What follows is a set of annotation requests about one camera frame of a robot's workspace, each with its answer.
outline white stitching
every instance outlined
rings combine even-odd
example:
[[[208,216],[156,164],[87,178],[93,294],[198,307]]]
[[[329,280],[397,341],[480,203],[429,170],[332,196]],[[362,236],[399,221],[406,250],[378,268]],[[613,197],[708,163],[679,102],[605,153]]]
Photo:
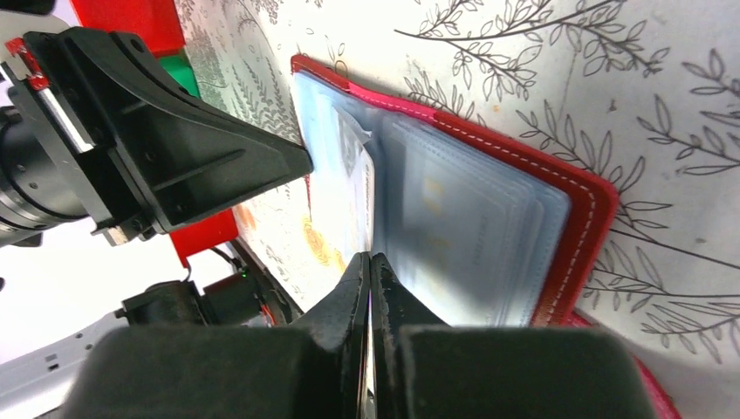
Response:
[[[324,80],[325,82],[329,83],[330,85],[334,85],[334,83],[332,83],[331,80],[329,80],[328,78],[326,78],[326,77],[324,77],[324,76],[322,76],[320,74],[313,74],[313,75],[319,77],[320,79]],[[368,97],[368,96],[363,95],[361,93],[356,93],[356,95],[357,96],[360,96],[362,99],[367,100],[370,103],[375,103],[375,104],[381,104],[381,105],[385,105],[385,106],[390,106],[390,107],[395,108],[395,109],[400,109],[400,110],[403,110],[403,111],[406,111],[406,112],[410,112],[410,113],[413,113],[413,114],[416,114],[416,115],[420,115],[424,120],[429,120],[430,119],[424,113],[415,111],[413,109],[406,108],[404,106],[394,105],[392,103],[387,103],[387,102],[384,102],[382,100],[377,100],[375,98]],[[472,140],[476,140],[478,142],[481,142],[485,146],[493,147],[496,150],[499,150],[499,151],[502,151],[502,152],[507,153],[509,155],[512,155],[513,157],[518,158],[520,161],[524,161],[524,162],[530,164],[532,167],[535,167],[535,168],[538,168],[538,169],[543,170],[545,172],[548,172],[548,173],[551,173],[553,175],[559,176],[562,180],[568,181],[569,183],[578,186],[579,188],[583,189],[586,193],[588,193],[588,197],[591,200],[591,203],[590,203],[591,208],[588,211],[588,221],[586,221],[586,226],[584,226],[583,232],[580,235],[579,242],[576,245],[576,251],[573,253],[573,256],[571,257],[571,261],[570,261],[570,264],[568,266],[568,271],[565,273],[565,278],[563,279],[563,283],[560,285],[560,288],[558,289],[558,293],[555,295],[555,300],[552,302],[552,306],[550,307],[550,309],[547,312],[547,317],[545,318],[545,323],[549,323],[550,320],[552,319],[552,315],[555,313],[555,308],[557,307],[558,302],[563,297],[563,291],[565,290],[565,287],[568,285],[568,281],[570,281],[571,274],[573,272],[573,266],[575,265],[576,260],[578,259],[578,255],[580,254],[581,246],[583,245],[583,242],[586,241],[586,235],[588,235],[588,232],[591,229],[591,224],[592,224],[592,221],[593,221],[593,213],[596,210],[596,197],[593,195],[593,192],[586,185],[583,185],[581,183],[578,183],[578,182],[574,181],[570,177],[561,174],[557,170],[550,170],[548,168],[543,168],[542,166],[540,166],[539,164],[537,164],[534,161],[530,161],[530,160],[524,158],[521,155],[518,155],[516,153],[512,153],[510,150],[507,150],[506,148],[502,148],[501,146],[493,145],[492,143],[490,143],[488,141],[485,141],[484,139],[482,139],[482,138],[480,138],[480,137],[478,137],[476,135],[469,134],[464,129],[461,129],[461,128],[458,128],[458,127],[453,127],[453,126],[451,126],[449,124],[446,124],[446,123],[444,123],[444,122],[442,122],[440,120],[437,120],[436,122],[440,123],[441,125],[449,128],[449,129],[451,129],[451,130],[453,130],[453,131],[455,131],[457,133],[460,133],[462,135],[465,135],[466,137],[468,137],[468,138],[470,138]]]

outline table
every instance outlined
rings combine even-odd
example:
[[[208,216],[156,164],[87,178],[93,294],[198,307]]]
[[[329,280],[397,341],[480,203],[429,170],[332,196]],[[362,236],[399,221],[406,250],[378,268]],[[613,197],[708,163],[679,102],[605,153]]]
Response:
[[[209,103],[292,141],[289,59],[512,135],[609,179],[620,209],[578,303],[686,417],[740,409],[740,4],[178,0]],[[237,209],[308,308],[342,270],[304,182]]]

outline wallet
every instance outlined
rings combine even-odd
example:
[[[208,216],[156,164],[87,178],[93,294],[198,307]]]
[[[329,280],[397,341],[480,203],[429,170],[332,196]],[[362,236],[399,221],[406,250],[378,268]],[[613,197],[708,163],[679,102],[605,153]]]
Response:
[[[291,60],[313,229],[384,253],[455,326],[561,324],[613,220],[596,175],[469,121]]]

